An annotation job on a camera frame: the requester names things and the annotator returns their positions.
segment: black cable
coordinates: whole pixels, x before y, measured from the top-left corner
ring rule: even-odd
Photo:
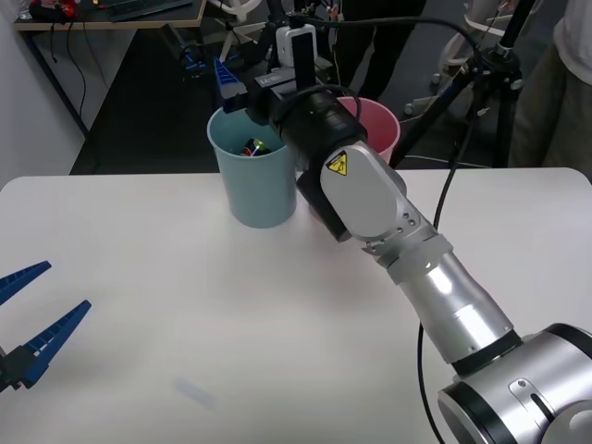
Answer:
[[[101,64],[99,63],[99,59],[96,58],[96,54],[94,53],[93,46],[91,45],[91,41],[89,40],[88,34],[86,33],[86,22],[84,21],[84,18],[82,19],[82,30],[84,31],[84,39],[86,40],[86,44],[89,47],[89,51],[91,53],[92,60],[94,60],[94,64],[99,69],[99,74],[101,75],[101,80],[103,81],[103,85],[108,90],[109,85],[107,83],[107,80],[105,80],[105,74],[103,74],[103,69],[101,68]]]
[[[72,64],[76,67],[76,69],[80,73],[80,76],[82,77],[82,86],[83,86],[82,100],[80,101],[80,108],[78,110],[78,115],[80,118],[82,118],[82,107],[84,106],[84,99],[86,98],[86,79],[84,78],[84,74],[82,74],[82,70],[80,69],[80,67],[78,66],[78,64],[74,60],[72,53],[70,52],[70,34],[71,34],[70,31],[72,29],[72,26],[74,26],[74,19],[72,19],[72,21],[70,21],[70,26],[68,26],[68,31],[66,31],[66,51],[68,51],[68,56],[70,57]]]
[[[452,23],[451,21],[443,20],[441,18],[429,18],[429,17],[388,17],[388,18],[372,18],[369,20],[356,20],[356,21],[326,21],[318,18],[309,18],[303,15],[295,14],[290,16],[290,20],[299,21],[300,23],[308,23],[314,26],[324,26],[326,28],[356,28],[356,27],[368,27],[368,26],[388,26],[388,25],[415,25],[415,24],[430,24],[439,25],[451,28],[457,31],[466,40],[475,54],[475,64],[479,68],[479,71],[483,71],[483,57],[479,51],[479,44],[471,36],[471,34],[463,27]]]
[[[463,158],[464,153],[466,152],[469,146],[469,141],[471,140],[471,137],[475,132],[476,122],[478,120],[476,114],[479,109],[478,104],[473,104],[473,109],[473,118],[471,120],[471,123],[469,124],[469,130],[467,130],[466,132],[466,136],[464,137],[464,141],[462,142],[461,150],[454,156],[453,159],[451,159],[450,172],[448,174],[448,177],[446,178],[444,188],[442,189],[442,193],[440,194],[440,198],[438,200],[438,206],[436,207],[436,213],[434,214],[434,223],[432,224],[436,230],[438,230],[438,226],[440,225],[440,217],[442,216],[442,209],[444,208],[446,195],[448,194],[448,190],[450,188],[452,180],[454,179],[454,175],[456,174],[456,170],[459,167],[461,159]]]
[[[306,97],[309,97],[315,93],[320,93],[322,91],[332,91],[333,93],[342,93],[345,95],[349,95],[353,97],[353,100],[356,104],[355,110],[355,118],[357,121],[360,121],[360,116],[362,115],[362,102],[354,91],[350,88],[346,88],[345,86],[339,85],[315,85],[310,88],[305,88],[296,92],[294,95],[291,95],[286,100],[280,102],[279,106],[276,108],[273,116],[271,117],[272,122],[278,127],[281,127],[281,122],[286,118],[288,113],[296,106],[299,102],[301,102]]]
[[[419,325],[419,333],[417,334],[417,379],[419,380],[419,393],[422,397],[422,403],[424,404],[425,416],[427,416],[427,422],[432,427],[432,432],[436,436],[436,440],[439,444],[446,444],[444,438],[440,435],[432,410],[429,408],[429,402],[427,401],[426,383],[424,381],[424,326]]]
[[[442,193],[440,194],[440,198],[438,200],[438,206],[436,207],[436,213],[434,215],[434,223],[432,224],[436,230],[440,225],[440,218],[442,216],[442,209],[444,208],[444,202],[446,201],[446,195],[448,194],[448,190],[450,189],[450,185],[452,180],[454,179],[454,175],[456,174],[456,170],[459,167],[461,159],[466,152],[469,142],[475,132],[475,128],[478,121],[477,111],[479,109],[478,104],[474,104],[473,106],[474,113],[471,123],[469,124],[469,130],[467,130],[466,135],[464,137],[464,141],[462,141],[461,149],[457,154],[454,154],[452,159],[450,160],[450,172],[448,173],[448,177],[446,178],[446,182],[444,183],[444,187],[442,188]],[[422,398],[422,404],[424,405],[425,416],[427,416],[427,422],[429,423],[430,427],[432,428],[432,432],[436,436],[436,440],[439,444],[446,444],[442,435],[438,430],[438,426],[436,425],[436,421],[434,421],[434,415],[432,414],[432,410],[429,406],[429,402],[427,400],[427,393],[426,393],[426,383],[424,381],[424,326],[421,324],[419,325],[419,331],[417,333],[417,379],[419,382],[419,393]]]

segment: table surface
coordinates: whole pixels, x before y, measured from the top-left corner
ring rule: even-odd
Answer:
[[[92,2],[83,1],[85,8],[91,7]],[[96,9],[82,14],[84,28],[86,30],[147,30],[162,28],[170,24],[176,28],[199,28],[204,17],[207,0],[193,0],[189,6],[177,7],[168,11],[150,14],[133,20],[112,22],[106,10]],[[49,31],[52,23],[35,19],[23,20],[17,18],[14,27],[17,31]],[[57,23],[55,31],[67,31],[69,23],[60,25]],[[82,30],[82,20],[77,18],[72,25],[72,30]]]
[[[401,174],[431,217],[446,172]],[[99,176],[17,179],[0,208],[0,276],[54,266],[0,309],[5,350],[93,304],[37,386],[0,394],[3,443],[435,442],[411,305],[304,201],[256,230],[218,175]],[[572,170],[462,170],[441,231],[519,333],[592,330],[591,221]],[[451,376],[428,342],[435,410]]]

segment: blue object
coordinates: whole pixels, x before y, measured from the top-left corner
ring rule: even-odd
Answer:
[[[52,266],[47,261],[40,262],[39,264],[28,266],[12,275],[2,277],[0,279],[0,305],[8,301],[51,267]]]
[[[1,278],[0,305],[49,268],[48,262],[41,262]],[[30,389],[90,308],[90,302],[82,302],[25,345],[18,346],[6,356],[0,354],[0,392],[8,386],[18,389],[20,384]]]
[[[244,83],[232,74],[218,58],[214,59],[214,71],[224,111],[229,113],[245,108],[247,106],[247,88]]]
[[[35,384],[43,373],[45,373],[51,360],[54,359],[56,353],[59,352],[59,349],[62,348],[66,340],[70,337],[74,329],[90,309],[90,302],[82,302],[68,314],[60,318],[51,327],[47,328],[44,332],[25,344],[25,348],[37,356],[35,364],[29,367],[29,370],[23,377],[27,388]]]
[[[226,114],[218,109],[207,124],[226,186],[230,211],[252,228],[275,227],[296,209],[294,157],[268,126],[252,122],[244,110]],[[272,152],[242,156],[249,139],[258,139]]]

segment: small object in cup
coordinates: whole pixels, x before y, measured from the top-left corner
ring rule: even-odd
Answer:
[[[245,145],[244,150],[242,152],[243,155],[248,155],[249,157],[257,157],[260,155],[270,154],[271,151],[267,146],[261,142],[259,139],[249,139]]]

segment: warning label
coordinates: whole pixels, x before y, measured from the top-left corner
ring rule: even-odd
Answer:
[[[345,151],[337,154],[333,159],[327,163],[327,168],[331,171],[341,174],[341,176],[348,175],[348,155]]]

